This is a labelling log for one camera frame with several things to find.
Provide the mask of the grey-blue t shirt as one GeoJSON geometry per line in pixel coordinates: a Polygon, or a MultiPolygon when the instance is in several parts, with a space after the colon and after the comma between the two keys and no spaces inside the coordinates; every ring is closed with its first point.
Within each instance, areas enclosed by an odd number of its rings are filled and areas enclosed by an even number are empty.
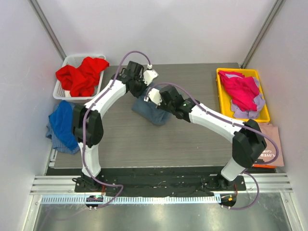
{"type": "Polygon", "coordinates": [[[158,109],[153,102],[146,102],[144,100],[147,90],[153,85],[154,83],[151,83],[147,89],[144,90],[142,95],[135,100],[131,109],[133,112],[138,113],[154,125],[162,126],[169,121],[171,113],[158,109]]]}

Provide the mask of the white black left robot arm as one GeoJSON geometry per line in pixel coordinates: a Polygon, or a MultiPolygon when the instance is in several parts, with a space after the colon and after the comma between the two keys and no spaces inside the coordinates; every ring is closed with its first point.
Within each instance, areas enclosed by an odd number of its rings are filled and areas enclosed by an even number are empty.
{"type": "Polygon", "coordinates": [[[90,191],[102,188],[99,178],[99,143],[103,138],[102,118],[108,109],[127,92],[140,97],[150,86],[158,73],[147,65],[130,61],[127,67],[117,69],[106,87],[91,101],[77,105],[73,109],[72,133],[78,142],[82,158],[81,177],[75,179],[77,184],[84,184],[90,191]]]}

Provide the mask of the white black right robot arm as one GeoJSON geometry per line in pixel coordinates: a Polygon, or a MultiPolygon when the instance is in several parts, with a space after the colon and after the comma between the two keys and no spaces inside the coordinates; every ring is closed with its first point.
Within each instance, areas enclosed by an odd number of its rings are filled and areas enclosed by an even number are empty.
{"type": "Polygon", "coordinates": [[[223,190],[230,189],[237,176],[252,167],[267,147],[256,121],[232,119],[207,108],[191,96],[184,99],[174,86],[153,89],[148,97],[159,109],[178,119],[208,128],[232,144],[231,158],[217,178],[218,186],[223,190]]]}

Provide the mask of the red t shirt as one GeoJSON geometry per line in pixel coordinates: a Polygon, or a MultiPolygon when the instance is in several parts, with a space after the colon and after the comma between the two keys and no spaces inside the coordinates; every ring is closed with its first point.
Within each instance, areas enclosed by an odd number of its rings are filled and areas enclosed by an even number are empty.
{"type": "Polygon", "coordinates": [[[55,75],[62,88],[68,90],[72,97],[89,97],[99,84],[100,74],[109,63],[103,58],[86,57],[77,68],[66,65],[59,69],[55,75]]]}

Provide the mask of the yellow plastic tray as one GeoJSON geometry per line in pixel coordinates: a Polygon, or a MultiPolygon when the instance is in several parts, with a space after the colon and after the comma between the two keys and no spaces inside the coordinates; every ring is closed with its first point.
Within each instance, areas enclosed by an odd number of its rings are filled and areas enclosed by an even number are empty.
{"type": "MultiPolygon", "coordinates": [[[[248,121],[249,119],[235,118],[233,116],[233,112],[231,111],[231,96],[225,91],[224,86],[220,82],[220,78],[218,75],[218,71],[220,70],[228,71],[228,72],[239,72],[245,75],[245,77],[257,78],[257,80],[259,81],[259,90],[263,94],[258,72],[254,69],[239,69],[239,68],[218,68],[216,70],[216,73],[217,73],[216,81],[217,81],[217,87],[218,87],[218,98],[219,98],[219,105],[220,105],[221,113],[223,115],[226,115],[234,119],[248,121]]],[[[268,112],[266,104],[263,107],[263,109],[260,111],[259,117],[254,120],[259,123],[270,122],[270,116],[269,116],[269,112],[268,112]]]]}

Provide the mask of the white perforated plastic basket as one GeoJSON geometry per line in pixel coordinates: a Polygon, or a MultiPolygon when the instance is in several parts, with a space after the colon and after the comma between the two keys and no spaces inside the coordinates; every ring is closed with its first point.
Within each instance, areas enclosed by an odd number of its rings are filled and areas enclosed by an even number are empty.
{"type": "MultiPolygon", "coordinates": [[[[72,54],[64,59],[62,67],[66,66],[67,64],[73,67],[79,67],[82,61],[86,57],[106,59],[106,57],[103,54],[93,54],[93,53],[72,54]]],[[[99,84],[94,87],[94,93],[89,97],[72,97],[68,91],[62,88],[60,81],[57,80],[53,90],[53,97],[54,99],[57,100],[66,100],[68,102],[73,102],[73,103],[86,103],[94,99],[100,93],[103,76],[104,76],[104,70],[100,73],[99,84]]]]}

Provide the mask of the magenta pink t shirt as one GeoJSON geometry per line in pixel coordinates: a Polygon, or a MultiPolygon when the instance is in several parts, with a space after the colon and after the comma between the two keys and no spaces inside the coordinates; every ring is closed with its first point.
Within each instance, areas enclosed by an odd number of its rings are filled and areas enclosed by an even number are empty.
{"type": "Polygon", "coordinates": [[[242,111],[257,111],[255,97],[260,94],[253,77],[245,77],[239,72],[218,71],[220,82],[231,96],[232,102],[242,111]]]}

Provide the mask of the lavender purple t shirt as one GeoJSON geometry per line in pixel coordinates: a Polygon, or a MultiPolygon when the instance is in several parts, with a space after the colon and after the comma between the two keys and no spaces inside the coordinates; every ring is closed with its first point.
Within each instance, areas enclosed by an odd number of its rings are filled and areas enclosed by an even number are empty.
{"type": "MultiPolygon", "coordinates": [[[[253,77],[255,79],[255,83],[259,87],[259,81],[257,78],[253,77]]],[[[242,111],[239,109],[239,107],[232,102],[231,99],[231,111],[233,112],[233,116],[235,118],[242,118],[242,119],[256,119],[259,117],[260,111],[265,106],[265,100],[263,98],[263,94],[260,92],[260,94],[255,97],[254,103],[257,105],[257,111],[242,111]]]]}

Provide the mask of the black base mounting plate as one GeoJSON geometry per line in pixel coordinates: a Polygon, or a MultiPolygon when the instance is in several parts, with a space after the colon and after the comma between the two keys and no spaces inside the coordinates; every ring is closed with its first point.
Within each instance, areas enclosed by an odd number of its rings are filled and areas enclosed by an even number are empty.
{"type": "Polygon", "coordinates": [[[228,182],[220,175],[221,167],[145,167],[103,168],[98,180],[89,177],[73,178],[75,192],[106,193],[121,197],[198,197],[215,192],[245,191],[242,176],[228,182]]]}

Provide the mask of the light pink folded t shirt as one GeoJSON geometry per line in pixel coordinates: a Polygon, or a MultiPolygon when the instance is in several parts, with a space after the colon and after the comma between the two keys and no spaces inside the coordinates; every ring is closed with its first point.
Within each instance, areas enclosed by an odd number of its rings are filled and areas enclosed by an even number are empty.
{"type": "MultiPolygon", "coordinates": [[[[277,159],[268,165],[283,167],[284,161],[283,161],[281,141],[279,136],[279,128],[277,126],[272,125],[271,123],[258,123],[258,125],[260,127],[261,132],[270,137],[276,143],[279,149],[279,155],[277,159]]],[[[274,145],[268,139],[265,139],[265,141],[267,143],[267,147],[258,158],[257,164],[264,165],[265,162],[272,160],[276,156],[276,149],[274,145]]]]}

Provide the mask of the orange folded t shirt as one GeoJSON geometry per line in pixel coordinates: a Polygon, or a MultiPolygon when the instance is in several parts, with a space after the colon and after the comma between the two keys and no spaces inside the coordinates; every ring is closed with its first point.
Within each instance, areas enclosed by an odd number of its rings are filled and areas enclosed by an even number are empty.
{"type": "Polygon", "coordinates": [[[254,164],[253,167],[258,167],[258,168],[276,168],[276,166],[272,166],[272,165],[261,165],[261,164],[254,164]]]}

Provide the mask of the left aluminium corner post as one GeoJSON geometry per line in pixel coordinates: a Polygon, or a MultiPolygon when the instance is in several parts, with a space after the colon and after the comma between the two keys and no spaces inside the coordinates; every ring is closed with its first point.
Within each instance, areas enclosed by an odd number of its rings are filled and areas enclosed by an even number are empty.
{"type": "Polygon", "coordinates": [[[66,58],[66,54],[55,34],[55,32],[53,31],[45,13],[43,12],[39,2],[37,0],[29,0],[28,1],[30,6],[32,7],[33,11],[35,12],[38,20],[41,22],[45,32],[47,33],[49,39],[51,40],[52,44],[54,45],[57,53],[59,54],[59,56],[61,57],[62,60],[64,60],[66,58]]]}

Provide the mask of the aluminium corner post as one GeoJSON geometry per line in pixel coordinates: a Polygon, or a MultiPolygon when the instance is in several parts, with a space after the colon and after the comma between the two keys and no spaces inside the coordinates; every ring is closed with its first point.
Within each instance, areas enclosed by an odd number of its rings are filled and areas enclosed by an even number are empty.
{"type": "Polygon", "coordinates": [[[29,0],[28,1],[30,6],[32,7],[33,11],[35,12],[38,20],[41,22],[45,32],[47,33],[49,39],[51,40],[52,44],[54,45],[57,53],[59,54],[59,56],[61,57],[62,60],[64,60],[66,58],[66,54],[55,34],[55,32],[53,31],[45,13],[43,12],[39,2],[37,0],[29,0]]]}
{"type": "Polygon", "coordinates": [[[260,46],[262,40],[265,38],[267,32],[269,31],[272,23],[274,22],[275,18],[279,14],[280,10],[282,9],[283,5],[285,4],[286,0],[276,0],[273,4],[268,16],[266,17],[260,31],[258,32],[254,42],[252,43],[244,61],[240,65],[241,69],[245,69],[248,67],[249,63],[251,62],[254,54],[256,53],[258,47],[260,46]]]}

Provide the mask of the aluminium front frame rail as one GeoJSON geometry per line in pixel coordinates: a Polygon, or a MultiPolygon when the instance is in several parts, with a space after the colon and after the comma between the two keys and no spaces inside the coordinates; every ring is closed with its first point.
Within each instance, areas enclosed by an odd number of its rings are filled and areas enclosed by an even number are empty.
{"type": "MultiPolygon", "coordinates": [[[[251,177],[243,174],[246,191],[255,193],[257,187],[253,179],[258,183],[261,193],[292,193],[293,188],[285,173],[253,174],[251,177]]],[[[31,194],[74,194],[75,183],[73,176],[36,176],[30,193],[31,194]]]]}

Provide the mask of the right aluminium corner post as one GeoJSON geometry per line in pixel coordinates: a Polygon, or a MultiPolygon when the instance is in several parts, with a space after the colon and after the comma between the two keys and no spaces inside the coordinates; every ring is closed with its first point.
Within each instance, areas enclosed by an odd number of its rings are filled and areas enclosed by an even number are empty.
{"type": "Polygon", "coordinates": [[[262,40],[265,38],[267,32],[269,31],[272,23],[274,22],[275,18],[279,14],[280,10],[282,9],[283,5],[285,4],[286,0],[276,0],[273,4],[268,16],[266,17],[260,31],[258,32],[254,42],[252,43],[244,61],[240,65],[241,69],[245,69],[248,67],[249,63],[251,62],[254,54],[256,53],[258,47],[260,46],[262,40]]]}

